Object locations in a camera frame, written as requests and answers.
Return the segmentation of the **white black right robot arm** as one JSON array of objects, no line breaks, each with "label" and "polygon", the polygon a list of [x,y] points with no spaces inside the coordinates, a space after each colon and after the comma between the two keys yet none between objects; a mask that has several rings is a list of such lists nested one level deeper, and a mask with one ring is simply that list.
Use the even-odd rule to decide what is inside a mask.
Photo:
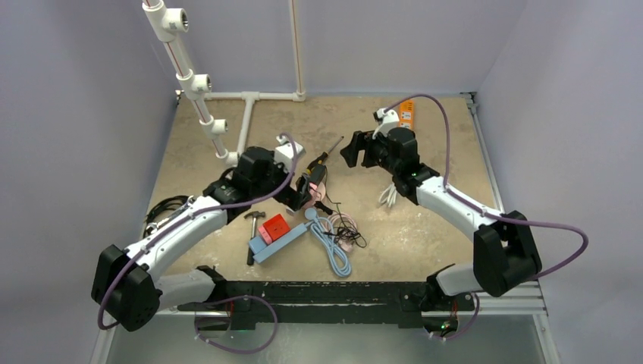
[{"label": "white black right robot arm", "polygon": [[420,161],[411,130],[395,127],[387,135],[356,131],[340,154],[353,168],[360,153],[364,155],[361,166],[389,172],[401,196],[437,213],[472,242],[472,262],[428,276],[425,297],[434,308],[443,309],[461,293],[483,291],[500,297],[541,272],[541,258],[525,216],[488,209],[450,189],[443,176]]}]

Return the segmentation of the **orange power strip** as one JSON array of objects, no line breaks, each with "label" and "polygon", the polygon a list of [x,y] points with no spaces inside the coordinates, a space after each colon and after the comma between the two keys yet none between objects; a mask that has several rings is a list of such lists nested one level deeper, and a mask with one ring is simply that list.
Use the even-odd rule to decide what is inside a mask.
[{"label": "orange power strip", "polygon": [[398,108],[399,127],[409,130],[414,129],[415,103],[412,99],[407,99],[399,104]]}]

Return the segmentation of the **black power adapter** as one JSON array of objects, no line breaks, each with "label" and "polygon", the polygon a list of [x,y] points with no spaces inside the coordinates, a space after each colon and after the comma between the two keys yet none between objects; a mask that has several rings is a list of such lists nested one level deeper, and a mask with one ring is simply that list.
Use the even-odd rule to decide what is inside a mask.
[{"label": "black power adapter", "polygon": [[314,207],[319,209],[320,211],[324,212],[326,215],[333,215],[334,210],[328,206],[326,206],[322,201],[316,201],[314,204]]}]

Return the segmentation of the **pink cube power socket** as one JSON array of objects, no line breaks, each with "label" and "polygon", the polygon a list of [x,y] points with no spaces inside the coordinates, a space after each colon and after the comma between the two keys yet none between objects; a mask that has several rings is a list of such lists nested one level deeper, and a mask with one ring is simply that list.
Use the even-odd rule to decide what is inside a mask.
[{"label": "pink cube power socket", "polygon": [[309,183],[311,200],[305,204],[305,208],[313,207],[317,202],[323,202],[326,197],[326,186],[323,182],[319,184]]}]

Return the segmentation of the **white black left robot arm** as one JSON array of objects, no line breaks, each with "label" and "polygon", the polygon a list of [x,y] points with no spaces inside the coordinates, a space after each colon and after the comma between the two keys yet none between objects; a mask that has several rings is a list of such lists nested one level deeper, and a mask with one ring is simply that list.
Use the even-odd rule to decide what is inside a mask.
[{"label": "white black left robot arm", "polygon": [[[183,303],[199,302],[208,310],[222,307],[226,290],[205,270],[180,278],[174,289],[162,287],[162,275],[198,242],[259,202],[275,199],[300,209],[311,196],[303,183],[292,188],[290,182],[305,153],[298,142],[273,150],[251,146],[235,167],[190,197],[154,232],[123,249],[106,247],[99,255],[90,293],[99,304],[99,328],[121,325],[135,331],[158,310]],[[105,324],[105,313],[114,319],[113,325]]]}]

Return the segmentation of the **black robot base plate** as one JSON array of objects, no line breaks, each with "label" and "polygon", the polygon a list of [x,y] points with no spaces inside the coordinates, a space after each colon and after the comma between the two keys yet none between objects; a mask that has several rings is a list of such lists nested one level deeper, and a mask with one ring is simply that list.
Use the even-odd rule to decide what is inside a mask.
[{"label": "black robot base plate", "polygon": [[258,323],[365,324],[423,328],[452,309],[472,312],[467,293],[436,297],[426,281],[226,281],[204,303],[185,303],[180,312],[222,312],[234,330]]}]

